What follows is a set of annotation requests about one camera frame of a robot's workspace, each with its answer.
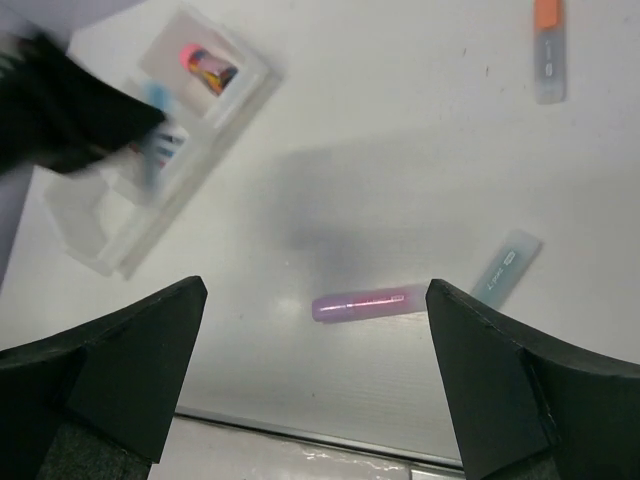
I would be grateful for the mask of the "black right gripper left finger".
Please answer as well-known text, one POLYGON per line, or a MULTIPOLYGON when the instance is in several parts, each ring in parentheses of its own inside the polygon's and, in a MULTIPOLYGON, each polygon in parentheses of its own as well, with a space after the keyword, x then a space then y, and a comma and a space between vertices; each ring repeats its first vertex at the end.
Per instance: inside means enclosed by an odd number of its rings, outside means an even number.
POLYGON ((1 353, 4 479, 145 479, 159 463, 207 289, 185 278, 1 353))

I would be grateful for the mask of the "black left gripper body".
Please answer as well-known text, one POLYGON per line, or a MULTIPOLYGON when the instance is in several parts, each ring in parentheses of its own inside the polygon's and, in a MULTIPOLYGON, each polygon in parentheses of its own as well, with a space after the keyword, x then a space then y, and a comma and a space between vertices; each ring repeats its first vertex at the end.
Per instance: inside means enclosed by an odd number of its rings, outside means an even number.
POLYGON ((165 113, 104 83, 45 32, 1 47, 1 173, 33 164, 82 171, 139 145, 165 113))

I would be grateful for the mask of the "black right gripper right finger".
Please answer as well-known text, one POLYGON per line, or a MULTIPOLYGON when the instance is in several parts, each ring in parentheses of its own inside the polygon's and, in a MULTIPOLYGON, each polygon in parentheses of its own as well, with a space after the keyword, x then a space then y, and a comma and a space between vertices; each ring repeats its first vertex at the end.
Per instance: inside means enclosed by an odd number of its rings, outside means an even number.
POLYGON ((639 367, 436 279, 426 307, 469 479, 636 479, 639 367))

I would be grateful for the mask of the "purple lead case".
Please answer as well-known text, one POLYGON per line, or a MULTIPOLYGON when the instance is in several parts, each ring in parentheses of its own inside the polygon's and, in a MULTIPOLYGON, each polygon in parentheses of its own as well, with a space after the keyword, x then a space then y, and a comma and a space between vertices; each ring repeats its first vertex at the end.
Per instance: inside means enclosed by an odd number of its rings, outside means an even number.
POLYGON ((344 323, 424 311, 426 285, 406 285, 323 296, 311 304, 316 322, 344 323))

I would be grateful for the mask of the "orange capped lead case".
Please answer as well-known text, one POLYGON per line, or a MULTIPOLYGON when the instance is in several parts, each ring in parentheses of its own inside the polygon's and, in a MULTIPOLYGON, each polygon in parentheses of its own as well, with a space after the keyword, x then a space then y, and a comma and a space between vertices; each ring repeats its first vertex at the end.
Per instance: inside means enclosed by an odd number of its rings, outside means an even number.
POLYGON ((560 103, 567 93, 565 2, 533 2, 534 94, 540 105, 560 103))

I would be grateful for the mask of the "blue lead case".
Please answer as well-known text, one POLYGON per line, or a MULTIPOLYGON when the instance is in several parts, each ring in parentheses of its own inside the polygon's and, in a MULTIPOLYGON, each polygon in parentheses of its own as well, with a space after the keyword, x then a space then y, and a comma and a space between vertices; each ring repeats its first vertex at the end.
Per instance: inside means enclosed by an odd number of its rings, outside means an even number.
POLYGON ((522 230, 511 231, 497 250, 470 295, 499 310, 535 260, 542 241, 522 230))

